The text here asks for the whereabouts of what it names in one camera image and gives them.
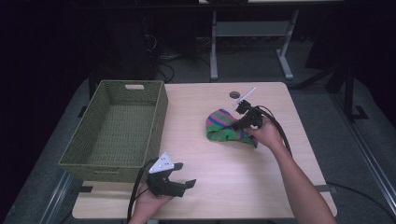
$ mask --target green wicker basket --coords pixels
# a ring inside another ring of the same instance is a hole
[[[167,106],[162,81],[102,81],[59,165],[83,180],[134,182],[158,157]]]

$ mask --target table leg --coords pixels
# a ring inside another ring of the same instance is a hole
[[[218,79],[218,59],[216,57],[216,11],[213,11],[212,21],[212,51],[210,52],[210,79]]]
[[[282,66],[283,73],[287,79],[293,79],[293,74],[291,73],[288,61],[286,60],[286,50],[288,49],[289,42],[291,39],[291,35],[293,34],[294,25],[297,21],[299,10],[294,10],[293,14],[291,15],[291,19],[289,21],[288,30],[285,34],[285,43],[283,44],[282,49],[277,49],[276,54],[277,58],[280,61],[280,65]]]

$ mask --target white metal frame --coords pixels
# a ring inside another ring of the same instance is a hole
[[[282,49],[276,50],[286,79],[293,79],[286,51],[289,46],[299,10],[294,10],[289,21],[217,21],[217,12],[213,12],[212,51],[210,52],[210,79],[217,80],[218,60],[216,56],[216,38],[218,36],[284,36]]]

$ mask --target metal stand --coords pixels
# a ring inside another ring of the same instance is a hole
[[[289,90],[302,90],[309,85],[315,83],[323,77],[332,75],[332,78],[326,85],[326,90],[329,93],[337,93],[340,91],[341,87],[345,83],[345,93],[344,93],[344,112],[351,122],[355,119],[368,119],[368,116],[364,112],[363,108],[359,105],[355,105],[358,114],[353,114],[353,84],[354,76],[351,71],[350,66],[345,63],[336,63],[335,65],[317,73],[313,77],[307,79],[306,81],[289,87]]]
[[[214,11],[212,21],[212,51],[210,52],[210,78],[212,80],[219,78],[216,57],[216,37],[285,36],[285,43],[282,49],[276,50],[276,55],[286,79],[293,79],[293,74],[285,56],[298,13],[299,10],[294,10],[289,21],[217,21],[217,13]]]

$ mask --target basket handle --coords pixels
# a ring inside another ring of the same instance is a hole
[[[96,174],[119,175],[119,171],[94,171]]]
[[[126,84],[125,89],[130,91],[136,91],[136,90],[143,91],[145,89],[145,86],[140,84]]]

